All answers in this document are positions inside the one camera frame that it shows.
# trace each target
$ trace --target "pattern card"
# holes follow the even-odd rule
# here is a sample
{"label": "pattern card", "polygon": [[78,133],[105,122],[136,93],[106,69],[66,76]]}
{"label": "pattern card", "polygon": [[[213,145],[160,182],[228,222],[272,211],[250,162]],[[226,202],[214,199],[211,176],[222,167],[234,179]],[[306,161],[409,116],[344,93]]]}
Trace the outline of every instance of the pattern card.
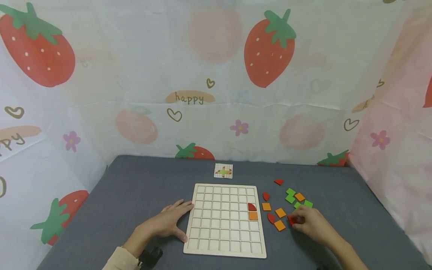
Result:
{"label": "pattern card", "polygon": [[267,258],[255,186],[195,184],[192,202],[184,253]]}
{"label": "pattern card", "polygon": [[232,179],[232,164],[216,163],[214,177]]}

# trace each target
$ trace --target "sleeve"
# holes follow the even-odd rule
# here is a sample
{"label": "sleeve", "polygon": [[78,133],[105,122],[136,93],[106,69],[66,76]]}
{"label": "sleeve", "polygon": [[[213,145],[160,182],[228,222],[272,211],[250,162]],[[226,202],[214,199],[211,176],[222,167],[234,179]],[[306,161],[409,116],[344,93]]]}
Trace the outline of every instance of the sleeve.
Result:
{"label": "sleeve", "polygon": [[117,247],[102,270],[138,270],[138,263],[126,249]]}

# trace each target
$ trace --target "orange square tile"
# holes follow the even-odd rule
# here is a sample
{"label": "orange square tile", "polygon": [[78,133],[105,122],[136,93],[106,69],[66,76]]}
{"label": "orange square tile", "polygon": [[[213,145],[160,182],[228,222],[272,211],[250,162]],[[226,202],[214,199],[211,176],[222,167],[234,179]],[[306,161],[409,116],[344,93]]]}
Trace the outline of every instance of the orange square tile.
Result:
{"label": "orange square tile", "polygon": [[276,229],[280,232],[282,230],[285,230],[285,225],[283,224],[282,220],[278,220],[274,223],[274,225],[276,226]]}
{"label": "orange square tile", "polygon": [[263,211],[271,211],[271,206],[269,203],[263,203]]}
{"label": "orange square tile", "polygon": [[296,199],[298,199],[299,202],[301,202],[301,201],[303,201],[303,200],[305,199],[305,197],[304,197],[303,194],[301,194],[301,193],[297,193],[296,195],[294,195],[294,197],[295,197]]}
{"label": "orange square tile", "polygon": [[249,220],[258,220],[258,212],[249,211]]}
{"label": "orange square tile", "polygon": [[275,212],[276,212],[276,214],[277,214],[277,216],[278,216],[279,218],[281,218],[281,217],[283,217],[283,216],[286,216],[286,213],[285,213],[285,211],[284,211],[282,208],[279,208],[279,209],[276,210]]}

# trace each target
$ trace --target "gray table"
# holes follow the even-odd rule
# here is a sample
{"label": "gray table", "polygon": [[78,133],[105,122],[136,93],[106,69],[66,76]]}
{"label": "gray table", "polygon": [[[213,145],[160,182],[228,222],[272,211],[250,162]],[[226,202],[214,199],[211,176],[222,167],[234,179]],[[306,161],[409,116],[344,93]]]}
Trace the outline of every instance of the gray table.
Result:
{"label": "gray table", "polygon": [[[234,178],[213,178],[215,161],[119,156],[96,185],[39,270],[101,269],[135,226],[177,199],[191,199],[195,183],[255,185],[272,207],[294,210],[289,187],[302,192],[358,252],[370,270],[430,270],[421,254],[351,168],[229,162]],[[283,179],[280,187],[273,181]],[[267,259],[183,254],[175,238],[155,239],[164,254],[154,269],[340,269],[322,246],[292,229],[278,232],[263,216]],[[186,230],[189,215],[179,222]]]}

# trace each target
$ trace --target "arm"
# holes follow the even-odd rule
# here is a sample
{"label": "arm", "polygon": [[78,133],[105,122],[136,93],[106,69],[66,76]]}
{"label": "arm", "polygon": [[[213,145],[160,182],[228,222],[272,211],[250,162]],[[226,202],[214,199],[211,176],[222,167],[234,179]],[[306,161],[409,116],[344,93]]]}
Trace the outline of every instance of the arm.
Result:
{"label": "arm", "polygon": [[318,210],[302,205],[292,215],[297,221],[292,227],[330,249],[344,270],[368,270],[353,247],[336,232]]}
{"label": "arm", "polygon": [[137,270],[138,257],[154,236],[177,236],[187,242],[186,234],[177,227],[177,221],[194,205],[183,199],[165,207],[161,213],[138,225],[123,247],[118,247],[102,270]]}

